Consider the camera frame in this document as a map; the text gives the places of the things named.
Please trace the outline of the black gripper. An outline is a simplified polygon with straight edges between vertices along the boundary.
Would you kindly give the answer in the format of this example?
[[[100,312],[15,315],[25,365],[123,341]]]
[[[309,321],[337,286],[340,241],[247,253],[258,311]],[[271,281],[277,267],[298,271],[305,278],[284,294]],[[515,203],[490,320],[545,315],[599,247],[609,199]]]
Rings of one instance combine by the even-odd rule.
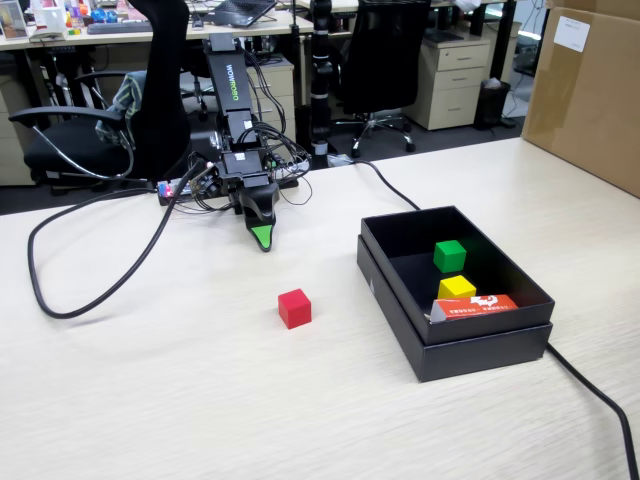
[[[258,151],[227,152],[219,165],[221,191],[239,200],[245,227],[258,247],[271,250],[276,223],[275,204],[278,186],[271,183]]]

